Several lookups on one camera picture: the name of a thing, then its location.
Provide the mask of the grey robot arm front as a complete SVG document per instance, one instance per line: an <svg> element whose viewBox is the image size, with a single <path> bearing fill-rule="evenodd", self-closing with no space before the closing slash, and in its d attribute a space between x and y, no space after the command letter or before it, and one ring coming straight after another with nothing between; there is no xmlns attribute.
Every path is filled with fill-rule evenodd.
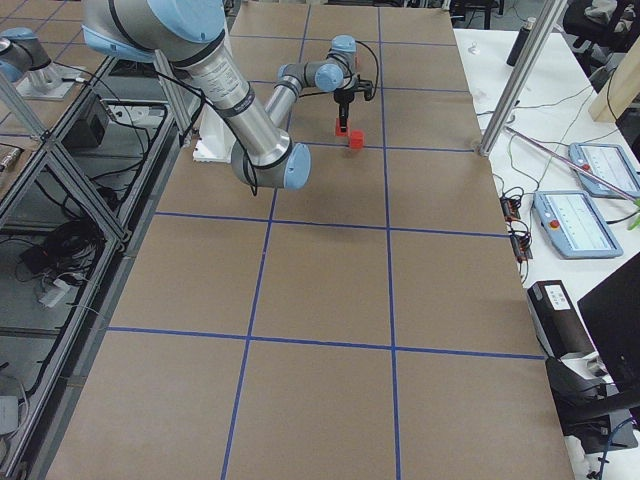
<svg viewBox="0 0 640 480"><path fill-rule="evenodd" d="M255 96L224 45L226 19L219 1L88 1L84 5L86 44L114 58L150 63L162 53L185 71L199 97L236 138L231 165L252 189L297 190L310 175L311 153L280 125L306 88L332 94L339 106L338 131L348 133L349 105L356 94L373 99L375 83L360 77L357 41L333 38L322 61L281 66L267 104Z"/></svg>

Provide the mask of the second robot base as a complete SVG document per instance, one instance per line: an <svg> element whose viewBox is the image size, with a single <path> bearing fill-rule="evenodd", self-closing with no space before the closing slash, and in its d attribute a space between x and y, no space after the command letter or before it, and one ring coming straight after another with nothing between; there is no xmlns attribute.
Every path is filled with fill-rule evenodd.
<svg viewBox="0 0 640 480"><path fill-rule="evenodd" d="M61 101L75 82L75 74L56 65L35 32L26 27L1 32L1 73L30 100Z"/></svg>

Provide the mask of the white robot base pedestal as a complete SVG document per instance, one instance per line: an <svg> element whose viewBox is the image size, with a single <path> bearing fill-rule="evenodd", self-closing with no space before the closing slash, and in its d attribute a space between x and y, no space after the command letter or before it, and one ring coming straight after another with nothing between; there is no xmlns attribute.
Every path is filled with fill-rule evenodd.
<svg viewBox="0 0 640 480"><path fill-rule="evenodd" d="M223 119L209 106L203 110L198 135L199 139L193 152L196 162L231 162L231 152L236 138Z"/></svg>

